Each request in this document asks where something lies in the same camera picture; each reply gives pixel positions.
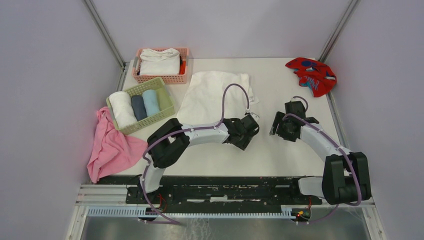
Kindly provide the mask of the light blue towel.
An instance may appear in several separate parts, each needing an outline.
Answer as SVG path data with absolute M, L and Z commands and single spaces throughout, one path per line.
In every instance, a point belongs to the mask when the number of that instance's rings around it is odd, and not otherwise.
M 154 89 L 146 90 L 142 93 L 145 111 L 148 117 L 159 113 L 160 107 L 158 102 L 158 95 Z

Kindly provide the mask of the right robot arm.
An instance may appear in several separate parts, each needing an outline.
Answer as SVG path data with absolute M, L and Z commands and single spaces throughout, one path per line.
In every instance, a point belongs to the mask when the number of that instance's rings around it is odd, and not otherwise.
M 372 197 L 368 159 L 362 152 L 353 152 L 329 136 L 314 117 L 307 117 L 301 101 L 284 104 L 270 130 L 285 141 L 307 144 L 324 162 L 322 176 L 306 176 L 289 189 L 289 199 L 302 204 L 309 196 L 325 199 L 331 205 L 358 206 Z

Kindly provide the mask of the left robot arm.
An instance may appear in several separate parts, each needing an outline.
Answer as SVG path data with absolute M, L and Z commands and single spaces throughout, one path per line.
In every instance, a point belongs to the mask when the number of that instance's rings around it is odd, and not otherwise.
M 165 169 L 172 166 L 184 151 L 202 144 L 231 144 L 244 151 L 259 133 L 260 117 L 248 112 L 243 118 L 223 118 L 214 123 L 182 124 L 177 118 L 168 120 L 147 140 L 142 158 L 147 166 L 139 179 L 138 197 L 147 204 L 158 195 Z

